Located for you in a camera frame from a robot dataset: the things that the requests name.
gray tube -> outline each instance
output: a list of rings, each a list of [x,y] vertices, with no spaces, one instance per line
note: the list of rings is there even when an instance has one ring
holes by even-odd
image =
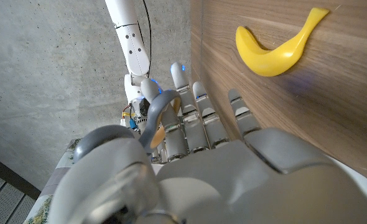
[[[134,135],[128,128],[120,125],[107,125],[93,130],[77,144],[73,155],[74,163],[77,163],[94,148],[116,138],[134,138]]]
[[[153,137],[157,131],[157,120],[164,108],[175,98],[180,98],[179,93],[174,90],[166,90],[152,100],[152,103],[147,111],[147,123],[145,131],[139,138],[139,142],[144,147],[146,153],[152,153],[150,148]]]

robot finger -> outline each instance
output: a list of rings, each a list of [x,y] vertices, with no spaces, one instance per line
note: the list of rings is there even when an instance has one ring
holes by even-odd
[[[142,81],[141,90],[145,98],[151,103],[148,111],[147,124],[149,124],[149,122],[153,124],[152,127],[149,127],[149,131],[146,126],[141,138],[143,138],[144,142],[146,139],[146,144],[150,146],[152,139],[154,138],[154,134],[156,133],[156,128],[158,127],[157,124],[161,121],[165,131],[165,146],[168,161],[171,162],[174,159],[180,159],[187,156],[188,152],[184,133],[180,128],[178,116],[170,104],[174,98],[180,98],[177,92],[167,90],[160,94],[157,84],[148,78]]]
[[[193,93],[200,115],[203,119],[204,128],[211,148],[214,149],[229,142],[228,133],[222,125],[220,117],[215,112],[202,83],[195,82],[193,84]]]
[[[242,137],[251,131],[260,130],[257,119],[254,117],[253,113],[247,107],[246,103],[242,99],[239,91],[237,89],[231,89],[228,92],[229,102],[231,104],[233,113],[235,114],[236,123],[239,127],[239,132]]]
[[[202,119],[200,118],[198,109],[196,107],[196,102],[193,98],[193,93],[190,89],[188,78],[185,72],[182,70],[182,65],[177,62],[172,64],[171,75],[172,79],[174,80],[174,85],[177,89],[177,92],[181,96],[180,107],[189,153],[196,153],[210,149]]]

yellow wire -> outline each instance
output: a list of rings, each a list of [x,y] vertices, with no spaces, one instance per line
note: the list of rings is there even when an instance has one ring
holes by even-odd
[[[123,113],[123,116],[129,116],[129,113],[124,112],[124,113]]]

yellow banana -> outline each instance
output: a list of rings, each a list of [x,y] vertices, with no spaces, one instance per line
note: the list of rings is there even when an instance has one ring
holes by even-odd
[[[236,46],[240,57],[258,75],[272,77],[285,72],[300,59],[310,33],[328,12],[328,9],[313,8],[301,31],[275,50],[260,48],[250,31],[238,27]]]

cable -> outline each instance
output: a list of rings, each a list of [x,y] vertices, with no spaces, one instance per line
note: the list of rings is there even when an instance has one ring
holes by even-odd
[[[149,12],[147,11],[147,7],[146,7],[146,3],[145,0],[142,0],[145,6],[145,10],[146,10],[146,16],[147,16],[147,23],[149,24],[149,43],[150,43],[150,59],[149,59],[149,71],[147,73],[147,77],[149,78],[149,74],[151,73],[151,64],[152,64],[152,28],[151,28],[151,19],[149,18]]]
[[[124,111],[129,108],[129,105],[127,105],[124,109],[123,109],[123,118],[124,118]]]
[[[128,112],[124,112],[123,113],[123,116],[129,116],[129,113]]]
[[[129,119],[132,119],[131,111],[132,111],[132,104],[130,103],[129,104]]]

